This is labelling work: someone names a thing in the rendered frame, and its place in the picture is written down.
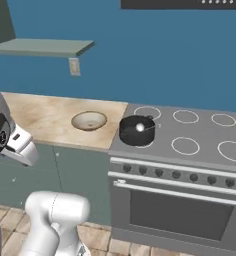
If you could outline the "black pot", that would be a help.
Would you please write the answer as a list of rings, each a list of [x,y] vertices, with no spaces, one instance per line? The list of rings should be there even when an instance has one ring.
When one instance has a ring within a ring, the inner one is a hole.
[[[154,140],[155,128],[155,122],[148,116],[127,116],[119,123],[119,138],[130,146],[146,146]]]

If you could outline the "grey-green cabinet door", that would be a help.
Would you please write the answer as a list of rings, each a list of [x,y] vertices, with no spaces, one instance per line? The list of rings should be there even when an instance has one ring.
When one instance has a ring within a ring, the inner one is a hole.
[[[105,152],[54,146],[62,191],[86,197],[91,205],[88,221],[111,225],[108,183],[109,156]]]
[[[37,144],[36,148],[39,159],[32,167],[0,156],[0,205],[23,208],[31,192],[61,191],[53,147]]]

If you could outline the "beige ceramic bowl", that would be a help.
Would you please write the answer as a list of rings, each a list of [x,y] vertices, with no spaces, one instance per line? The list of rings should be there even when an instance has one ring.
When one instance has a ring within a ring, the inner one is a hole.
[[[72,126],[82,131],[94,131],[106,123],[106,115],[98,111],[81,112],[71,119]]]

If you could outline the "grey stove with hob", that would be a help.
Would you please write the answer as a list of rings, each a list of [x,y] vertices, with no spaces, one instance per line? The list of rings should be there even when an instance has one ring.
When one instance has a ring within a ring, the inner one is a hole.
[[[222,198],[236,196],[236,112],[183,109],[130,104],[123,118],[148,116],[155,122],[155,138],[146,146],[130,146],[115,137],[109,149],[108,180],[131,179],[151,184],[213,192]],[[130,172],[123,165],[131,165]],[[139,166],[147,172],[139,173]],[[157,177],[155,169],[163,170]],[[181,177],[174,179],[173,171]],[[192,182],[190,174],[197,174]],[[217,181],[210,185],[209,176]],[[233,179],[233,187],[225,181]]]

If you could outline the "black range hood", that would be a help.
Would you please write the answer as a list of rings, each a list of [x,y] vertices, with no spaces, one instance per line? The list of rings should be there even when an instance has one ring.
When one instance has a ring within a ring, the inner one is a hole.
[[[236,0],[120,0],[120,6],[133,10],[236,10]]]

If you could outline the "grey-green wall shelf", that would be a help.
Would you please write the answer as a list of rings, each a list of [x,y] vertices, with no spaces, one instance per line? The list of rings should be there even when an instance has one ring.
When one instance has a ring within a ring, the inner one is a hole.
[[[94,45],[92,40],[16,38],[0,43],[0,54],[70,58],[80,56]]]

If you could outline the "beige wall socket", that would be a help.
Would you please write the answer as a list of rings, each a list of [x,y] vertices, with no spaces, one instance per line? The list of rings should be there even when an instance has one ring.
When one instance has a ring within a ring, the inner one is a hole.
[[[70,58],[69,59],[69,68],[70,68],[70,74],[72,76],[80,76],[80,62],[78,58]]]

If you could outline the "grey oven door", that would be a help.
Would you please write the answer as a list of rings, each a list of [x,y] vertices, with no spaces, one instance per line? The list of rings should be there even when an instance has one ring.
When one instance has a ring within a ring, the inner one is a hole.
[[[236,206],[118,188],[122,183],[222,198],[213,192],[111,178],[111,226],[115,239],[196,256],[236,255]]]

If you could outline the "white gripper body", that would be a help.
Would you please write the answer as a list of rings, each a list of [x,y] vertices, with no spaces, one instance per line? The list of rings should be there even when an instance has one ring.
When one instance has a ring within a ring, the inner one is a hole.
[[[38,160],[38,151],[32,140],[10,139],[2,154],[24,165],[33,166]]]

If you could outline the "grey-green wall cabinet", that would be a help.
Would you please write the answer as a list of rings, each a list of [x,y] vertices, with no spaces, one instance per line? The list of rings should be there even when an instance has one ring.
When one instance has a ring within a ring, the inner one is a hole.
[[[15,31],[10,16],[7,0],[0,0],[0,43],[15,38]]]

